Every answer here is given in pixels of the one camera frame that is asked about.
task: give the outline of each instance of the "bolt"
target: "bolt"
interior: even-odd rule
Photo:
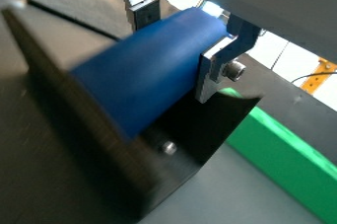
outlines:
[[[238,81],[244,72],[246,70],[246,66],[238,61],[230,61],[224,69],[222,76],[228,77],[233,82]]]
[[[174,143],[170,141],[166,141],[165,144],[162,145],[162,151],[165,154],[172,155],[176,151]]]

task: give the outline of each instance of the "green plastic part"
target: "green plastic part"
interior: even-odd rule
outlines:
[[[253,108],[226,142],[325,223],[337,223],[337,168],[276,119]]]

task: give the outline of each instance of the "blue roller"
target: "blue roller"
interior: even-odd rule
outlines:
[[[129,139],[193,88],[200,53],[224,36],[222,22],[190,8],[70,70]]]

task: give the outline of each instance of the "yellow object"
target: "yellow object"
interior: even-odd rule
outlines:
[[[324,58],[320,58],[320,65],[313,71],[313,74],[322,72],[334,72],[337,70],[337,64],[329,62]],[[300,88],[308,93],[313,94],[318,89],[325,80],[330,77],[330,75],[318,75],[310,76],[306,78],[305,82],[301,84]]]

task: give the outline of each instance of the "screw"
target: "screw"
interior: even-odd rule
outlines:
[[[166,141],[165,144],[162,145],[162,151],[165,154],[172,155],[176,151],[174,143],[170,141]]]

